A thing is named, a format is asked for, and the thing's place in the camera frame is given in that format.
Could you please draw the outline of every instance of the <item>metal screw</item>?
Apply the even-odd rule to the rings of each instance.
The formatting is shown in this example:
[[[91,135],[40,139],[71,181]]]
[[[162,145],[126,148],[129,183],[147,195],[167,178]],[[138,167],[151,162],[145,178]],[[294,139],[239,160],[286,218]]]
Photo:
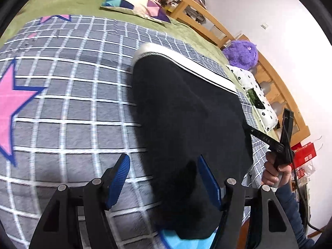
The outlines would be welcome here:
[[[94,185],[98,185],[98,184],[100,184],[101,182],[102,182],[102,180],[99,179],[99,178],[96,178],[96,179],[93,179],[93,180],[92,180],[92,184],[94,184]]]
[[[236,184],[236,180],[233,179],[233,178],[228,178],[228,179],[227,179],[227,183],[229,183],[229,184],[231,184],[231,185],[234,185],[234,184]]]
[[[270,191],[270,187],[269,187],[267,184],[264,184],[264,185],[262,186],[262,189],[263,189],[264,191],[266,191],[266,192]]]
[[[67,186],[65,184],[61,184],[61,185],[59,185],[58,190],[64,191],[66,188],[67,188]]]

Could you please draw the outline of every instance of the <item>purple plush toy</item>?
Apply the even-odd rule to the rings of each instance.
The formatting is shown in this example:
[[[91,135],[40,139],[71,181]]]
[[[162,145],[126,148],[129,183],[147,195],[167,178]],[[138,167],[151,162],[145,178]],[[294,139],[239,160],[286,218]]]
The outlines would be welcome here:
[[[223,51],[229,64],[249,70],[258,62],[258,50],[256,45],[243,40],[232,41]]]

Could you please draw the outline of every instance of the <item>wooden headboard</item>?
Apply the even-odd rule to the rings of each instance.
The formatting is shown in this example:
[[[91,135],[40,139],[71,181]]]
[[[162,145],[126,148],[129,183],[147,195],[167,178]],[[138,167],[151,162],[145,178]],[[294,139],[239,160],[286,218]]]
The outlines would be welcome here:
[[[250,41],[245,35],[242,35],[239,40]],[[258,64],[256,68],[257,72],[254,74],[254,76],[257,82],[267,82],[270,84],[271,89],[266,94],[268,102],[271,105],[273,105],[274,102],[279,102],[282,105],[280,114],[278,115],[280,126],[282,126],[283,121],[283,109],[288,108],[294,112],[294,127],[290,142],[291,146],[310,136],[309,127],[304,123],[298,106],[295,103],[294,98],[290,94],[289,90],[287,89],[287,86],[268,62],[268,60],[265,59],[265,57],[260,52],[258,52]]]

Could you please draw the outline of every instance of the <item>black cable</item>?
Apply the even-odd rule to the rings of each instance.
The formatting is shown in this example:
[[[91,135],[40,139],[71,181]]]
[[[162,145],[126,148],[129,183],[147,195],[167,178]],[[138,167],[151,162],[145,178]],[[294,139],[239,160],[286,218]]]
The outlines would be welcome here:
[[[283,119],[283,128],[284,128],[284,122],[285,122],[286,119],[288,119],[288,118],[285,117]],[[289,136],[288,136],[288,133],[287,133],[286,130],[285,130],[285,133],[286,133],[286,137],[287,137],[287,147],[285,147],[285,148],[287,149],[287,151],[289,153],[292,153],[291,152],[291,148],[290,148],[291,146],[290,146]],[[305,221],[306,221],[307,225],[310,228],[312,228],[313,230],[316,230],[316,231],[318,231],[320,233],[323,233],[322,230],[320,230],[319,228],[317,228],[317,227],[313,226],[312,224],[310,224],[310,221],[309,221],[309,218],[308,218],[308,209],[307,209],[306,201],[305,201],[305,199],[304,199],[304,197],[303,197],[303,195],[302,195],[302,193],[300,191],[300,187],[298,185],[298,177],[297,177],[296,170],[295,170],[295,164],[294,164],[294,161],[293,161],[293,155],[290,154],[289,157],[290,157],[292,165],[293,165],[294,180],[295,180],[296,188],[298,190],[298,195],[299,195],[300,199],[302,200],[302,202],[305,203],[305,205],[304,205],[304,209],[305,209],[305,216],[304,216],[304,218],[305,218]]]

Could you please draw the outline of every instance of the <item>geometric pattern pillow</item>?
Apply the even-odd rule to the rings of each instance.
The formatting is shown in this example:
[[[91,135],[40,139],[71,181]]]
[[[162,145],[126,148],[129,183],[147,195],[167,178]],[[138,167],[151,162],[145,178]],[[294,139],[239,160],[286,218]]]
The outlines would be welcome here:
[[[155,0],[105,0],[101,7],[159,22],[171,23]]]

